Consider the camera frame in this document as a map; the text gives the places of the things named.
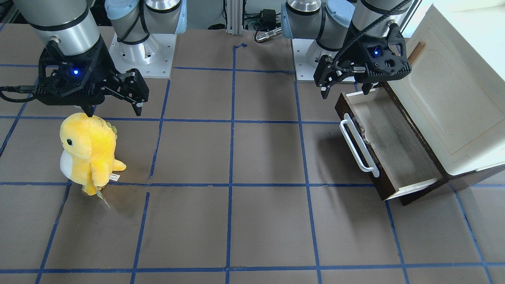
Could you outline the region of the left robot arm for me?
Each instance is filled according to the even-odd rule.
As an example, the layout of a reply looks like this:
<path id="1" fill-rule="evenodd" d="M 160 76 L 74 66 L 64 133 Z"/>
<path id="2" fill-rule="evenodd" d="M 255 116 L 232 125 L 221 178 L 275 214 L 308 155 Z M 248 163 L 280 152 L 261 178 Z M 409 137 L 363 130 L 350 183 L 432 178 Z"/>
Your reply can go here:
<path id="1" fill-rule="evenodd" d="M 353 77 L 365 95 L 378 82 L 411 74 L 400 24 L 409 0 L 287 0 L 281 8 L 285 38 L 312 39 L 325 50 L 313 79 L 323 99 Z"/>

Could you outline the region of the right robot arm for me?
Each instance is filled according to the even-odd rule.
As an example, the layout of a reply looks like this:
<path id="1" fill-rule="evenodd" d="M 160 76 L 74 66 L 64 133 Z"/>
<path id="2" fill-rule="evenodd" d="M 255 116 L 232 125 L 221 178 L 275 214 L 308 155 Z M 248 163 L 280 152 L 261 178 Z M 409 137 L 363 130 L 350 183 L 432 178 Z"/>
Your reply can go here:
<path id="1" fill-rule="evenodd" d="M 165 61 L 155 35 L 187 29 L 185 0 L 106 0 L 118 51 L 108 50 L 88 0 L 15 0 L 14 4 L 45 44 L 36 86 L 2 87 L 30 93 L 19 103 L 38 100 L 49 106 L 77 106 L 88 117 L 106 96 L 128 102 L 140 116 L 149 99 L 144 80 L 153 64 Z"/>

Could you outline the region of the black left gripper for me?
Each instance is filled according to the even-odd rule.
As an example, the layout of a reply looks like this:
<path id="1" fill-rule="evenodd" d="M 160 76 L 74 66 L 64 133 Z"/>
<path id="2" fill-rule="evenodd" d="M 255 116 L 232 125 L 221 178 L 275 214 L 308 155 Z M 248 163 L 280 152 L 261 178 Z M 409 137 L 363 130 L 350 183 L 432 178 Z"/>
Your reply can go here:
<path id="1" fill-rule="evenodd" d="M 327 54 L 318 61 L 313 79 L 321 88 L 322 99 L 327 99 L 332 86 L 350 76 L 362 83 L 361 91 L 368 95 L 372 88 L 380 87 L 381 82 L 400 80 L 411 73 L 405 40 L 397 24 L 389 26 L 386 37 L 360 37 L 343 53 L 338 65 L 344 69 L 334 66 L 333 59 Z M 351 65 L 365 67 L 365 72 L 353 73 L 346 68 Z"/>

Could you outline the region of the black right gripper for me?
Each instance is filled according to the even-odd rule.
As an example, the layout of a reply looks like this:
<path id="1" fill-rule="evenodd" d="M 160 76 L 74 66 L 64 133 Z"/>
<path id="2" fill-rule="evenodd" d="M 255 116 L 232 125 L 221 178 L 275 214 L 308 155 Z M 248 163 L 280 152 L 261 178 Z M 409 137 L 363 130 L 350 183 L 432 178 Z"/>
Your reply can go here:
<path id="1" fill-rule="evenodd" d="M 105 95 L 130 103 L 136 116 L 141 116 L 143 103 L 149 98 L 140 70 L 132 68 L 119 74 L 102 37 L 89 50 L 73 56 L 64 55 L 59 43 L 49 40 L 38 72 L 34 98 L 50 106 L 81 106 L 90 118 Z"/>

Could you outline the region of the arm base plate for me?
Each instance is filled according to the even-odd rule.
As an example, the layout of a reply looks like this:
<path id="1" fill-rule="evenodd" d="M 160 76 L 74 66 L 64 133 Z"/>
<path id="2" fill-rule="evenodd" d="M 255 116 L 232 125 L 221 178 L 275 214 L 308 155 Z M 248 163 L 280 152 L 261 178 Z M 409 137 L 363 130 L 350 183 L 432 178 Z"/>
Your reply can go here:
<path id="1" fill-rule="evenodd" d="M 143 43 L 127 45 L 114 35 L 109 53 L 120 73 L 135 68 L 144 78 L 170 78 L 176 40 L 175 34 L 151 34 Z"/>
<path id="2" fill-rule="evenodd" d="M 331 54 L 323 49 L 315 39 L 292 39 L 293 60 L 298 82 L 314 83 L 314 72 L 318 61 L 324 54 Z"/>

